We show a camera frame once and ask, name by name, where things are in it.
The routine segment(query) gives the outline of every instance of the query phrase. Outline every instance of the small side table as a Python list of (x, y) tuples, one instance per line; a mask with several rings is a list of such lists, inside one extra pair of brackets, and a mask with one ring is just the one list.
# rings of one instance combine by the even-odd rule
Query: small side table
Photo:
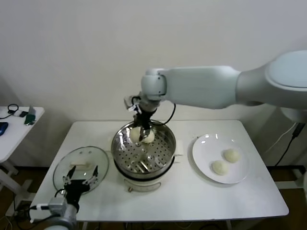
[[(36, 110), (36, 121), (38, 121), (44, 113), (44, 108), (34, 108)], [(19, 109), (23, 111), (28, 111), (29, 107), (20, 107)], [(5, 117), (7, 115), (7, 107), (0, 106), (0, 117)], [(25, 118), (9, 116), (8, 118), (1, 120), (1, 122), (8, 122), (9, 126), (5, 133), (0, 136), (0, 164), (9, 172), (6, 174), (4, 171), (0, 170), (0, 190), (3, 188), (3, 186), (12, 190), (16, 194), (16, 206), (19, 206), (22, 201), (32, 201), (35, 196), (35, 193), (30, 193), (27, 191), (30, 184), (32, 183), (32, 180), (26, 180), (23, 185), (19, 185), (11, 178), (11, 175), (16, 175), (18, 173), (18, 170), (15, 169), (12, 163), (8, 160), (14, 150), (18, 147), (18, 145), (22, 142), (22, 140), (34, 126), (26, 126), (24, 124), (24, 119)], [(6, 212), (6, 216), (12, 216), (13, 214), (14, 205), (12, 202)]]

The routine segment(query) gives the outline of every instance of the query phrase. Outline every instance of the cable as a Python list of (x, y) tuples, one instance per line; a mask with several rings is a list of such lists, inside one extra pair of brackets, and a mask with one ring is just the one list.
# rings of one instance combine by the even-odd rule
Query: cable
[(133, 96), (131, 97), (131, 104), (134, 105), (134, 99), (141, 99), (139, 96)]
[(33, 223), (34, 226), (32, 226), (32, 227), (30, 227), (30, 228), (28, 228), (28, 229), (23, 229), (22, 227), (20, 227), (18, 221), (16, 221), (16, 224), (17, 224), (17, 227), (18, 227), (20, 230), (30, 230), (30, 229), (35, 228), (38, 224), (40, 224), (40, 223), (42, 223), (42, 222), (44, 222), (44, 221), (46, 221), (46, 220), (48, 220), (48, 219), (54, 218), (54, 217), (59, 217), (59, 214), (51, 215), (51, 216), (49, 216), (49, 217), (47, 217), (47, 218), (45, 218), (45, 219), (41, 219), (41, 220), (39, 220), (39, 221), (36, 221), (36, 222)]
[(179, 226), (176, 222), (174, 222), (174, 224), (176, 224), (176, 226), (178, 227), (178, 228), (181, 228), (181, 229), (188, 229), (189, 227), (191, 227), (191, 225), (193, 224), (193, 222), (191, 222), (188, 226), (186, 226), (186, 227), (182, 227), (182, 226)]
[(4, 230), (7, 230), (7, 228), (8, 228), (9, 225), (10, 225), (10, 227), (11, 227), (11, 230), (13, 230), (13, 225), (12, 225), (12, 223), (10, 222), (10, 220), (9, 220), (6, 216), (3, 216), (3, 217), (0, 218), (0, 220), (2, 220), (2, 219), (6, 219), (7, 222), (8, 222), (8, 224), (5, 226), (5, 229), (4, 229)]
[[(10, 107), (12, 107), (12, 106), (16, 106), (17, 109), (15, 109), (15, 110), (11, 109)], [(17, 104), (9, 104), (9, 105), (8, 105), (8, 113), (9, 113), (9, 115), (7, 115), (6, 117), (0, 117), (0, 120), (1, 120), (1, 119), (5, 119), (5, 118), (8, 118), (9, 116), (14, 115), (14, 113), (15, 113), (17, 110), (19, 110), (19, 106), (18, 106)]]
[[(14, 211), (16, 212), (15, 193), (13, 193), (13, 205), (14, 205)], [(25, 211), (27, 212), (27, 214), (28, 214), (28, 219), (30, 218), (30, 213), (29, 213), (29, 212), (30, 212), (31, 209), (36, 209), (36, 206), (31, 206), (31, 207), (29, 207), (28, 209), (25, 210)], [(44, 222), (44, 221), (46, 221), (46, 220), (48, 220), (48, 219), (51, 219), (51, 218), (54, 218), (54, 217), (59, 217), (59, 216), (60, 216), (59, 214), (55, 214), (55, 215), (51, 215), (51, 216), (49, 216), (49, 217), (47, 217), (47, 218), (41, 219), (41, 220), (39, 220), (39, 221), (36, 221), (36, 222), (33, 223), (34, 226), (32, 226), (32, 227), (30, 227), (30, 228), (28, 228), (28, 229), (24, 229), (24, 228), (20, 227), (20, 225), (19, 225), (19, 223), (18, 223), (18, 218), (17, 218), (17, 216), (14, 216), (14, 219), (16, 220), (16, 225), (17, 225), (17, 227), (18, 227), (20, 230), (31, 230), (31, 229), (33, 229), (34, 227), (36, 227), (38, 224), (40, 224), (40, 223), (42, 223), (42, 222)]]
[(154, 225), (156, 225), (156, 223), (157, 223), (157, 222), (153, 223), (151, 226), (149, 226), (149, 227), (147, 227), (147, 228), (145, 228), (145, 226), (144, 226), (145, 224), (142, 223), (142, 229), (143, 229), (143, 230), (149, 230), (149, 229), (151, 229)]
[(269, 152), (280, 140), (281, 138), (286, 135), (288, 132), (291, 131), (291, 129), (293, 129), (293, 127), (296, 125), (297, 123), (294, 123), (287, 131), (285, 131), (283, 134), (281, 134), (281, 136), (277, 139), (277, 141), (275, 141), (274, 144), (271, 145), (271, 147), (269, 147), (263, 154), (266, 154), (267, 152)]
[(100, 224), (101, 222), (99, 222), (99, 225), (94, 230), (100, 230)]
[(60, 192), (64, 191), (64, 190), (65, 190), (65, 188), (59, 189), (59, 190), (54, 194), (54, 197), (57, 197), (57, 195), (58, 195)]
[(277, 166), (279, 164), (279, 162), (283, 159), (283, 157), (285, 156), (285, 154), (287, 153), (287, 151), (289, 150), (290, 148), (290, 145), (292, 143), (292, 141), (298, 137), (298, 135), (302, 132), (303, 128), (305, 127), (305, 123), (297, 123), (296, 127), (295, 127), (295, 130), (293, 131), (292, 133), (292, 138), (291, 140), (289, 141), (289, 144), (286, 148), (286, 150), (284, 151), (282, 157), (279, 159), (279, 161), (275, 164), (275, 166)]
[(287, 153), (287, 151), (289, 150), (290, 148), (290, 145), (292, 143), (292, 141), (294, 140), (294, 138), (292, 137), (289, 144), (288, 144), (288, 147), (286, 148), (285, 152), (283, 153), (282, 157), (279, 159), (279, 161), (275, 164), (275, 166), (277, 166), (279, 164), (279, 162), (283, 159), (283, 157), (285, 156), (285, 154)]
[(172, 112), (171, 116), (169, 117), (169, 119), (167, 121), (165, 121), (164, 123), (157, 124), (155, 126), (164, 126), (164, 125), (166, 125), (173, 118), (175, 111), (176, 111), (176, 104), (174, 103), (174, 109), (173, 109), (173, 112)]
[(213, 226), (213, 227), (216, 227), (218, 230), (222, 230), (218, 225), (216, 224), (205, 224), (204, 226), (200, 227), (199, 230), (204, 230), (206, 227), (210, 227), (210, 226)]

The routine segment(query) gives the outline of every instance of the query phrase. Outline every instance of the blue object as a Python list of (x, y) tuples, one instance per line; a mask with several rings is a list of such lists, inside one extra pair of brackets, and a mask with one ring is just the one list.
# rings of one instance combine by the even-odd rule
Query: blue object
[(0, 122), (0, 136), (5, 132), (5, 130), (8, 126), (9, 126), (9, 123)]

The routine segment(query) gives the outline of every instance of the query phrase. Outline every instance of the floor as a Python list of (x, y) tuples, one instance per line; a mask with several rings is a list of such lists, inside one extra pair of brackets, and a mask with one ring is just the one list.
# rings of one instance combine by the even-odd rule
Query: floor
[[(33, 179), (33, 183), (30, 187), (30, 192), (36, 192), (39, 188), (40, 183), (44, 179), (44, 176), (47, 172), (46, 169), (32, 169), (25, 170), (20, 169), (19, 174), (14, 176), (14, 179), (22, 184), (25, 179)], [(272, 177), (275, 181), (280, 180), (293, 180), (295, 177), (289, 170), (274, 170), (271, 172)], [(260, 222), (258, 225), (253, 227), (251, 230), (302, 230), (307, 229), (307, 205), (305, 200), (305, 194), (302, 189), (291, 189), (291, 190), (281, 190), (283, 198), (285, 199), (290, 213), (286, 217), (280, 218), (268, 218)], [(5, 215), (7, 208), (10, 206), (13, 200), (13, 195), (10, 190), (3, 188), (0, 192), (0, 217)], [(16, 225), (14, 220), (12, 221), (13, 229), (18, 230), (19, 228)], [(224, 221), (211, 221), (211, 222), (193, 222), (189, 228), (186, 228), (190, 225), (187, 222), (177, 223), (129, 223), (126, 228), (124, 223), (100, 223), (100, 230), (179, 230), (182, 228), (188, 230), (225, 230), (226, 223)], [(19, 224), (21, 228), (28, 229), (33, 225), (28, 221), (22, 222)], [(7, 220), (4, 218), (0, 220), (0, 230), (4, 230), (7, 226)], [(32, 228), (33, 230), (43, 230), (47, 227), (46, 223), (41, 223), (36, 227)], [(99, 223), (89, 223), (88, 230), (98, 230)]]

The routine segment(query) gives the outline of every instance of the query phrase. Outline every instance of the white plate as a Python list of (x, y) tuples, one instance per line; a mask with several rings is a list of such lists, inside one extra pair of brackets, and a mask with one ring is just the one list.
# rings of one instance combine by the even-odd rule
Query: white plate
[[(224, 150), (234, 149), (241, 158), (230, 163), (224, 158)], [(209, 178), (224, 184), (235, 184), (248, 175), (249, 162), (244, 151), (235, 140), (221, 134), (206, 134), (196, 140), (193, 145), (193, 158), (197, 167)], [(224, 160), (228, 165), (228, 173), (224, 176), (216, 174), (211, 167), (214, 161)]]

